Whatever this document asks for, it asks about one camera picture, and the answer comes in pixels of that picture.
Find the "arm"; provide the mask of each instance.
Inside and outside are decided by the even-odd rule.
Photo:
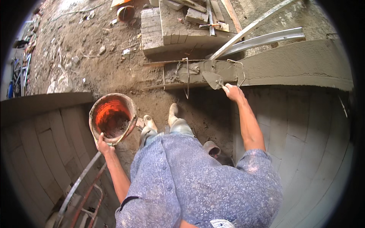
[[[96,147],[105,157],[110,175],[112,176],[115,193],[118,196],[119,202],[122,203],[127,196],[131,182],[120,164],[115,148],[104,142],[104,133],[101,133]]]
[[[228,83],[223,86],[223,90],[226,92],[227,97],[238,105],[241,135],[245,150],[261,149],[266,152],[264,136],[242,90]]]

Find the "leg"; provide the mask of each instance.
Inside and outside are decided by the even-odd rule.
[[[143,128],[139,140],[140,144],[143,143],[143,145],[141,145],[142,147],[150,144],[157,135],[157,127],[153,119],[149,115],[145,115],[143,119],[145,120],[146,126]]]
[[[169,112],[170,133],[195,137],[186,120],[176,117],[177,111],[178,111],[177,104],[173,103],[170,106],[170,112]]]

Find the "shirt sleeve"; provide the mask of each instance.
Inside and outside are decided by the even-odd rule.
[[[274,171],[271,163],[271,157],[263,150],[252,149],[246,151],[237,162],[237,169],[253,175],[262,175]]]

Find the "rock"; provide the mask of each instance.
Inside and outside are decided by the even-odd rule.
[[[74,64],[78,65],[80,63],[80,58],[78,56],[75,56],[72,58],[72,61],[74,62]]]
[[[67,54],[66,54],[66,60],[67,60],[67,61],[70,61],[70,60],[71,60],[71,58],[72,58],[71,54],[70,54],[70,53],[67,53]]]
[[[110,44],[110,51],[112,52],[112,51],[114,51],[116,49],[116,44],[115,44],[115,42],[113,41],[113,42],[111,42],[111,44]]]
[[[101,46],[100,50],[99,50],[99,55],[104,54],[105,52],[105,45]]]
[[[72,86],[71,79],[67,75],[63,74],[59,77],[58,85],[55,88],[54,92],[55,93],[69,93],[72,91],[72,89],[73,89],[73,86]]]
[[[54,93],[54,88],[56,86],[57,81],[52,81],[48,87],[47,94]]]
[[[208,13],[202,13],[196,9],[189,8],[185,19],[189,22],[195,22],[198,24],[207,24]]]
[[[66,51],[71,51],[72,46],[71,45],[66,45]]]
[[[65,68],[66,68],[66,69],[71,69],[71,67],[72,67],[72,62],[69,62],[69,63],[67,63],[67,64],[65,65]]]

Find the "small bucket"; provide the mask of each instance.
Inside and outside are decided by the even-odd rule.
[[[104,132],[104,141],[111,146],[125,139],[136,122],[137,108],[134,101],[121,93],[103,96],[89,112],[89,126],[95,142]]]

